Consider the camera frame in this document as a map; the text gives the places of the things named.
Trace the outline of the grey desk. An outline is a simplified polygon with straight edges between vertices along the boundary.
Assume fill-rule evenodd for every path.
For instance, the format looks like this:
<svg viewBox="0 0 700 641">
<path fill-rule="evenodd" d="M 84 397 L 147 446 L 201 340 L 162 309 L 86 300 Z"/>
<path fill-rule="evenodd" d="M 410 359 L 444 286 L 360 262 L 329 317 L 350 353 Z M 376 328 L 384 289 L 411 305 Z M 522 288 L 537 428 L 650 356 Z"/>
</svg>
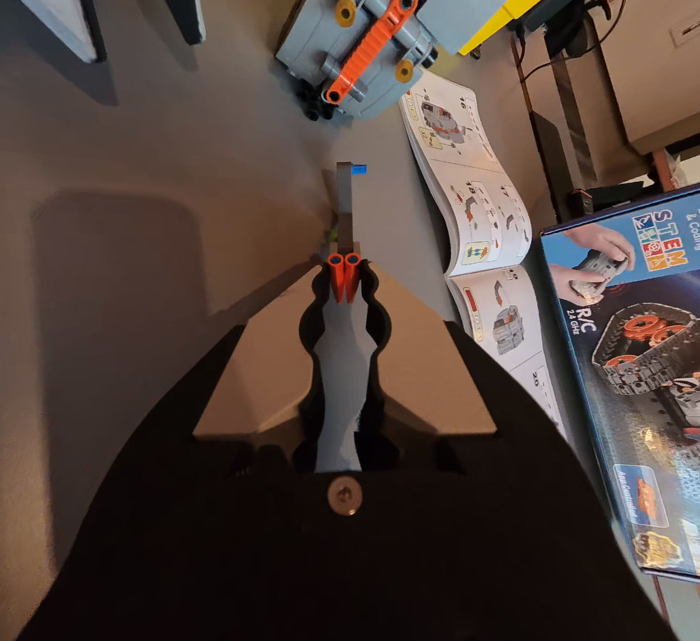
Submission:
<svg viewBox="0 0 700 641">
<path fill-rule="evenodd" d="M 242 325 L 310 270 L 337 160 L 362 251 L 447 318 L 447 238 L 398 108 L 314 124 L 272 56 L 293 0 L 94 0 L 84 65 L 1 0 L 1 639 L 698 640 L 692 588 L 613 543 L 555 429 L 468 438 L 466 479 L 238 475 L 191 433 Z"/>
</svg>

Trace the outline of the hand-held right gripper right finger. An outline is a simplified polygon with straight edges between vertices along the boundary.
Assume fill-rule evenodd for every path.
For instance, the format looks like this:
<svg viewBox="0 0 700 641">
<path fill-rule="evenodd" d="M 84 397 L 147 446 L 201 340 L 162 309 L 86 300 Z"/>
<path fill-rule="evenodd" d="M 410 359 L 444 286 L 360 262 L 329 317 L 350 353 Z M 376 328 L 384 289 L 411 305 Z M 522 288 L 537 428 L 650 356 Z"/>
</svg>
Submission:
<svg viewBox="0 0 700 641">
<path fill-rule="evenodd" d="M 442 316 L 376 263 L 366 264 L 366 465 L 433 466 L 452 438 L 496 424 Z"/>
</svg>

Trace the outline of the grey building block robot body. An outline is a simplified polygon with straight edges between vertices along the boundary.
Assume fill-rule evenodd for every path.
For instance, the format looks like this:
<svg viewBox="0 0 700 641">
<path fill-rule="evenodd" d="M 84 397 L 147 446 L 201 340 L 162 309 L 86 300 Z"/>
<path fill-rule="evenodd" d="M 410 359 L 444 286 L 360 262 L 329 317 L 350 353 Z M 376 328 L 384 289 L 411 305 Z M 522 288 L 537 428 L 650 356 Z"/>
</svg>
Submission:
<svg viewBox="0 0 700 641">
<path fill-rule="evenodd" d="M 369 120 L 398 102 L 439 50 L 455 55 L 508 0 L 297 0 L 276 58 L 303 83 L 307 116 Z"/>
</svg>

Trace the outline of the grey toy arm orange claws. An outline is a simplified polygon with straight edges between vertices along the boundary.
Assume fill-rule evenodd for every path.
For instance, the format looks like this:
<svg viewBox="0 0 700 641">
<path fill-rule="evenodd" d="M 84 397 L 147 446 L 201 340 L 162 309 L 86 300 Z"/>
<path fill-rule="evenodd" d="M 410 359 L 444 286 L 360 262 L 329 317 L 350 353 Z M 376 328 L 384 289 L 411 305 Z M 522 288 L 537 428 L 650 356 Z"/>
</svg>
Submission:
<svg viewBox="0 0 700 641">
<path fill-rule="evenodd" d="M 353 178 L 368 172 L 366 164 L 337 163 L 338 212 L 327 264 L 330 287 L 338 304 L 353 304 L 361 282 L 361 245 L 354 240 Z"/>
</svg>

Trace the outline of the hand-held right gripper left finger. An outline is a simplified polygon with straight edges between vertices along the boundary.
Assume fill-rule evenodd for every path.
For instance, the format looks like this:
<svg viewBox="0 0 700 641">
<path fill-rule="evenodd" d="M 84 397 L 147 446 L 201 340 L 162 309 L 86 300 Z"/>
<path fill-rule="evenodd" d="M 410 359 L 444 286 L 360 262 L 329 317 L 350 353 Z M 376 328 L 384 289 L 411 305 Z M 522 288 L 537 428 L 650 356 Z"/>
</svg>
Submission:
<svg viewBox="0 0 700 641">
<path fill-rule="evenodd" d="M 245 325 L 194 438 L 277 446 L 314 467 L 326 400 L 316 346 L 326 325 L 328 265 L 310 269 Z"/>
</svg>

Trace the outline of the beige cabinet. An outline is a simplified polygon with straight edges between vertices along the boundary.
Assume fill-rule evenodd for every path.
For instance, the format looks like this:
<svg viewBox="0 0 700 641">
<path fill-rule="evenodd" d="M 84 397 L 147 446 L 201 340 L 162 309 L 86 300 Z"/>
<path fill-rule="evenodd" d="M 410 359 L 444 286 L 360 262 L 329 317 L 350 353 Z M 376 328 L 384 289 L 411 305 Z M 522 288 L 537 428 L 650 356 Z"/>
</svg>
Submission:
<svg viewBox="0 0 700 641">
<path fill-rule="evenodd" d="M 626 0 L 602 51 L 636 151 L 699 133 L 699 0 Z"/>
</svg>

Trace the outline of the blue toy box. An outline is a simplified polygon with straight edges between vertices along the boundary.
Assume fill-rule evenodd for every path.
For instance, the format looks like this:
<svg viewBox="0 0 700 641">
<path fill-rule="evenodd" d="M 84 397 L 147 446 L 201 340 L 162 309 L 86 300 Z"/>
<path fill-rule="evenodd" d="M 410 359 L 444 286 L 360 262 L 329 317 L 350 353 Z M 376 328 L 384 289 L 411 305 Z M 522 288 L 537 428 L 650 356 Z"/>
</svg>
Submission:
<svg viewBox="0 0 700 641">
<path fill-rule="evenodd" d="M 645 573 L 699 583 L 699 185 L 541 249 L 612 510 Z"/>
</svg>

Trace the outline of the open instruction booklet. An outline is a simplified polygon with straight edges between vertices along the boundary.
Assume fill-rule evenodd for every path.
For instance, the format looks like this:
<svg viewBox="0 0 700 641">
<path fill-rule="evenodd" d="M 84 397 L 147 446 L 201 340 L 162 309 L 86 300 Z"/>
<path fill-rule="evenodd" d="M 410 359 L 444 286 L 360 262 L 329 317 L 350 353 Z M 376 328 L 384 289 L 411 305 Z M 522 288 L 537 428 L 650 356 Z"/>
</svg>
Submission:
<svg viewBox="0 0 700 641">
<path fill-rule="evenodd" d="M 521 262 L 533 231 L 480 121 L 475 92 L 424 71 L 400 99 L 424 181 L 444 218 L 444 273 L 468 334 L 565 436 L 543 348 L 536 292 Z"/>
</svg>

